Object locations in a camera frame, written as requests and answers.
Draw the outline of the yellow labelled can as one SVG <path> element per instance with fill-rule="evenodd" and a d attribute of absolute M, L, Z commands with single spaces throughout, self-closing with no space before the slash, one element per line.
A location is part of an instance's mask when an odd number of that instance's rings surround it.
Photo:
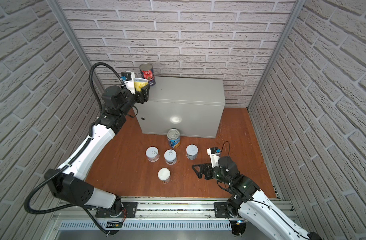
<path fill-rule="evenodd" d="M 141 92 L 141 89 L 148 85 L 147 79 L 135 78 L 134 79 L 134 88 L 137 92 Z"/>

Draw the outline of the red tomato can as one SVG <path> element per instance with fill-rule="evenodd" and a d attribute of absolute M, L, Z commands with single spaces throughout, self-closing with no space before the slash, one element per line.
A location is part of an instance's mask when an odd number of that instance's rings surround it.
<path fill-rule="evenodd" d="M 148 80 L 148 83 L 151 86 L 156 84 L 155 77 L 154 77 L 154 69 L 152 64 L 146 63 L 139 66 L 140 74 L 143 79 Z"/>

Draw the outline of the white flat-lid can front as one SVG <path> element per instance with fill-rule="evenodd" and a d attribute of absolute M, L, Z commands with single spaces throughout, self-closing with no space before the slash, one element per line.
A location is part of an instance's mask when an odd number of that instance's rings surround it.
<path fill-rule="evenodd" d="M 170 170 L 168 168 L 162 168 L 158 172 L 158 178 L 163 184 L 170 182 Z"/>

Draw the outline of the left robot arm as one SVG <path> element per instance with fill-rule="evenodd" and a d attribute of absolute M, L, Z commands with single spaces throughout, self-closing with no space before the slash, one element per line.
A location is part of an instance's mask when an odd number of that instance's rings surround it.
<path fill-rule="evenodd" d="M 45 179 L 52 195 L 74 206 L 98 208 L 116 217 L 123 211 L 121 197 L 100 190 L 85 182 L 85 178 L 100 152 L 115 137 L 126 122 L 126 116 L 136 103 L 148 101 L 150 86 L 139 92 L 111 86 L 102 96 L 104 109 L 92 124 L 81 146 L 58 169 L 49 169 Z"/>

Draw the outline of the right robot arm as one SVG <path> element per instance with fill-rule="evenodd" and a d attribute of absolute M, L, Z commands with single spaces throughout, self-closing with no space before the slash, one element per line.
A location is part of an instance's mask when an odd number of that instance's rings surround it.
<path fill-rule="evenodd" d="M 252 223 L 271 240 L 320 240 L 285 215 L 250 178 L 242 175 L 231 157 L 221 157 L 216 164 L 193 165 L 199 179 L 217 180 L 231 194 L 225 203 L 226 215 Z"/>

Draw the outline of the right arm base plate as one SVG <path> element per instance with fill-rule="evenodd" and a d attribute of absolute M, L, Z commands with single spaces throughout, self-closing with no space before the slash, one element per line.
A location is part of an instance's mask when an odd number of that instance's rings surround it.
<path fill-rule="evenodd" d="M 255 217 L 257 212 L 247 203 L 241 203 L 240 208 L 234 208 L 227 202 L 215 202 L 214 210 L 216 218 L 230 218 L 232 220 L 249 219 Z"/>

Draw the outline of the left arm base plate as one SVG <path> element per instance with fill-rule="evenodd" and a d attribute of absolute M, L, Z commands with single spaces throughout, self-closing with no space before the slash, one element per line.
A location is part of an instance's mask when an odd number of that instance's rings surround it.
<path fill-rule="evenodd" d="M 114 204 L 110 209 L 98 208 L 95 216 L 97 218 L 134 218 L 137 211 L 137 202 L 120 202 Z"/>

